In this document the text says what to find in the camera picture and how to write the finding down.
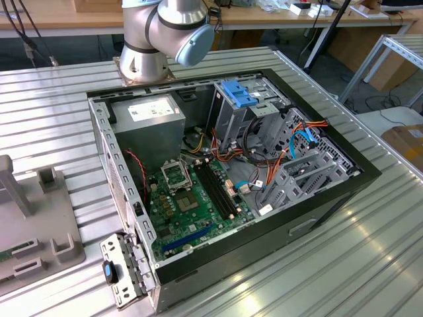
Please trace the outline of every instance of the metal shelf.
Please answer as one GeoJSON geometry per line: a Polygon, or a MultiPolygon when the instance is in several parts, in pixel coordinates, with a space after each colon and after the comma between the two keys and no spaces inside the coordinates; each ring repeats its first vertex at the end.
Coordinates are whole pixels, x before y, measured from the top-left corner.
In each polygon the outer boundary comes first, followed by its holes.
{"type": "MultiPolygon", "coordinates": [[[[272,68],[383,172],[324,225],[163,316],[413,316],[423,285],[423,175],[280,52],[212,52],[177,78],[272,68]]],[[[13,316],[146,316],[148,300],[118,313],[98,242],[121,229],[94,142],[85,91],[122,84],[112,62],[0,73],[0,153],[17,178],[63,171],[87,259],[0,298],[13,316]]]]}
{"type": "MultiPolygon", "coordinates": [[[[386,47],[387,49],[381,54],[379,59],[375,62],[374,66],[370,69],[366,78],[365,83],[370,82],[371,78],[376,74],[379,68],[382,66],[386,57],[391,51],[398,53],[403,56],[409,62],[415,64],[415,66],[423,69],[423,35],[420,34],[408,34],[408,35],[382,35],[377,41],[376,45],[370,51],[356,74],[352,77],[345,90],[339,97],[341,103],[345,103],[351,94],[353,88],[362,79],[363,74],[367,71],[367,68],[379,56],[381,50],[386,47]]],[[[417,95],[407,104],[412,106],[421,96],[423,95],[423,88],[417,95]]]]}

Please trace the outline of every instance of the green circuit board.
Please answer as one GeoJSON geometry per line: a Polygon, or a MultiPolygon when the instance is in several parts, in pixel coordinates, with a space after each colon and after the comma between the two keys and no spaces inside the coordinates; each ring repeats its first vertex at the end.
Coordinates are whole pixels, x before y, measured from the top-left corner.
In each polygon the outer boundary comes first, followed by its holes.
{"type": "MultiPolygon", "coordinates": [[[[216,177],[221,176],[223,179],[221,182],[229,179],[219,162],[212,161],[209,163],[209,167],[216,177]]],[[[187,166],[187,170],[192,181],[191,190],[182,190],[174,195],[170,193],[162,172],[147,177],[150,186],[155,184],[157,187],[154,192],[151,192],[149,213],[149,218],[157,233],[157,239],[152,245],[156,261],[165,260],[254,219],[247,204],[241,196],[237,195],[238,202],[231,198],[233,205],[237,208],[236,215],[232,219],[223,220],[198,179],[194,167],[187,166]],[[204,231],[207,232],[205,235],[190,240],[182,246],[163,250],[163,247],[172,242],[204,231]]],[[[175,183],[174,180],[181,181],[180,171],[177,169],[173,169],[170,173],[167,172],[167,176],[170,184],[175,183]]],[[[225,184],[221,184],[221,187],[227,190],[225,184]]]]}
{"type": "Polygon", "coordinates": [[[19,250],[19,249],[25,248],[25,247],[30,246],[30,245],[31,245],[31,243],[29,243],[29,242],[25,242],[25,243],[22,243],[22,244],[20,244],[20,245],[18,245],[18,246],[15,246],[15,247],[13,247],[13,248],[10,248],[10,249],[8,249],[8,250],[0,251],[0,262],[3,262],[3,261],[6,261],[6,260],[8,260],[8,259],[13,258],[13,257],[14,257],[14,256],[12,255],[12,252],[13,252],[13,251],[16,251],[16,250],[19,250]]]}

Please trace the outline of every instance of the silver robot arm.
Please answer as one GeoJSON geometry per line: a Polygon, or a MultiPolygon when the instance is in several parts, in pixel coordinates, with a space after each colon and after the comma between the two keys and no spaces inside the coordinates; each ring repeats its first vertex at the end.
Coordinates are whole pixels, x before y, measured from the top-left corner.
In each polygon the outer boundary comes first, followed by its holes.
{"type": "Polygon", "coordinates": [[[210,51],[214,29],[202,0],[123,0],[125,46],[120,71],[130,80],[164,79],[167,56],[184,66],[198,64],[210,51]]]}

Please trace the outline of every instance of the chip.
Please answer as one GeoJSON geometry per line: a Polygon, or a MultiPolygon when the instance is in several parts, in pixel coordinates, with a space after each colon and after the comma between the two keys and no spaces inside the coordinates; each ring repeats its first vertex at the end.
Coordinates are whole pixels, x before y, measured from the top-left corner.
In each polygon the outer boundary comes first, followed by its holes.
{"type": "Polygon", "coordinates": [[[235,195],[232,198],[233,198],[233,201],[235,203],[242,203],[243,202],[243,200],[241,199],[241,197],[239,197],[238,195],[235,195]]]}
{"type": "Polygon", "coordinates": [[[179,192],[175,195],[175,199],[182,212],[198,207],[198,201],[192,192],[179,192]]]}
{"type": "Polygon", "coordinates": [[[171,230],[170,230],[169,228],[164,228],[164,229],[161,229],[161,230],[157,231],[157,234],[158,234],[161,238],[164,238],[164,237],[166,237],[166,236],[170,236],[170,235],[172,235],[171,230]]]}

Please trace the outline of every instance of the blue pcie slot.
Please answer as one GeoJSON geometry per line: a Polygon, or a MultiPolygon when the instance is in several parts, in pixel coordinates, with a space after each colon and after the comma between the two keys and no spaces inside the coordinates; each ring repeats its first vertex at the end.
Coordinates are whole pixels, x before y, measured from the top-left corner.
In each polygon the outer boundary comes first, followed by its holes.
{"type": "Polygon", "coordinates": [[[190,241],[201,238],[202,236],[205,236],[213,226],[214,226],[214,223],[212,223],[211,225],[208,225],[206,228],[203,228],[197,232],[189,234],[188,236],[185,236],[184,238],[181,238],[179,240],[166,244],[165,246],[162,246],[161,249],[163,252],[166,252],[166,251],[178,248],[179,246],[182,246],[190,241]]]}

